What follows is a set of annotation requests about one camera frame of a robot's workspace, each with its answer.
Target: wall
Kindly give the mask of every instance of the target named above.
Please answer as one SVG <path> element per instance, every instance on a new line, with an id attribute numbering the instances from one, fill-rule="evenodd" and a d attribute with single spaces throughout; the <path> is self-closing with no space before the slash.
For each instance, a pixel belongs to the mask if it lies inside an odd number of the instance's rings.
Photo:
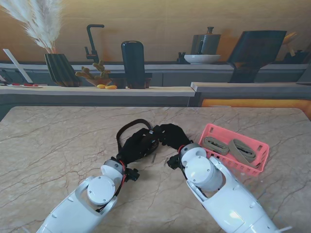
<path id="1" fill-rule="evenodd" d="M 218 54 L 226 60 L 242 31 L 296 31 L 294 49 L 311 42 L 310 0 L 63 0 L 63 27 L 56 42 L 59 53 L 70 61 L 87 61 L 84 46 L 90 44 L 86 26 L 92 29 L 99 57 L 122 61 L 121 42 L 144 44 L 145 61 L 173 61 L 178 52 L 190 52 L 192 36 L 214 26 L 221 33 Z M 21 24 L 0 13 L 0 47 L 8 48 L 20 61 L 43 61 L 45 50 L 23 32 Z M 278 58 L 287 52 L 282 48 Z M 0 60 L 8 60 L 0 51 Z"/>

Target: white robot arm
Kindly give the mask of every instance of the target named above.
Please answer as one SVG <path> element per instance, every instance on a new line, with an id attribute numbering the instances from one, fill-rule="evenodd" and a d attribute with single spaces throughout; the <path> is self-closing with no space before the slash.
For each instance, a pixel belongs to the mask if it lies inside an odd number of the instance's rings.
<path id="1" fill-rule="evenodd" d="M 105 215 L 116 205 L 117 187 L 124 182 L 124 164 L 107 160 L 101 167 L 102 176 L 88 177 L 61 203 L 56 206 L 37 233 L 89 233 L 102 221 Z M 83 198 L 87 197 L 95 210 Z"/>
<path id="2" fill-rule="evenodd" d="M 225 232 L 278 233 L 289 229 L 278 230 L 244 185 L 220 160 L 208 159 L 198 144 L 184 146 L 179 156 L 188 187 Z M 202 190 L 217 193 L 208 198 Z"/>

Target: red cable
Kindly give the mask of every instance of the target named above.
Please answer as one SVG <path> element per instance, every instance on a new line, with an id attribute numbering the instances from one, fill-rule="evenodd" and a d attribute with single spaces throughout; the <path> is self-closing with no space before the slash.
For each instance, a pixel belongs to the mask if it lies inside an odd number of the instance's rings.
<path id="1" fill-rule="evenodd" d="M 125 180 L 125 165 L 124 165 L 124 163 L 123 163 L 121 160 L 119 160 L 119 162 L 122 164 L 123 171 L 124 171 L 124 174 L 123 174 L 123 179 L 122 179 L 122 182 L 121 182 L 121 186 L 122 186 L 122 185 L 123 185 L 123 183 L 124 183 L 124 180 Z"/>
<path id="2" fill-rule="evenodd" d="M 180 153 L 180 151 L 183 149 L 183 147 L 185 147 L 185 145 L 181 145 L 178 149 L 178 153 Z"/>

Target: black glove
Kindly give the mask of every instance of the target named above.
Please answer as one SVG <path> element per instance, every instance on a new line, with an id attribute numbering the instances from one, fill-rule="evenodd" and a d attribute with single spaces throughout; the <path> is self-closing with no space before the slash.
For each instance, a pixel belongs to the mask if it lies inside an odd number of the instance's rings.
<path id="1" fill-rule="evenodd" d="M 129 137 L 122 149 L 117 155 L 117 159 L 128 165 L 146 155 L 146 151 L 151 145 L 150 143 L 142 143 L 143 138 L 149 133 L 149 130 L 143 128 Z"/>
<path id="2" fill-rule="evenodd" d="M 162 133 L 158 135 L 159 141 L 162 145 L 168 145 L 169 147 L 178 150 L 182 145 L 188 145 L 191 141 L 185 135 L 182 128 L 174 124 L 160 125 Z"/>

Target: gray kettle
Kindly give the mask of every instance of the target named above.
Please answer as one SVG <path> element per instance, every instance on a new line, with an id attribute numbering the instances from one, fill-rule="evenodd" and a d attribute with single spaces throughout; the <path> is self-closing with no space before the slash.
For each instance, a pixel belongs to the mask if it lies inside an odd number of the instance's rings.
<path id="1" fill-rule="evenodd" d="M 191 54 L 216 54 L 221 35 L 213 34 L 213 29 L 214 27 L 207 27 L 206 34 L 193 36 Z"/>

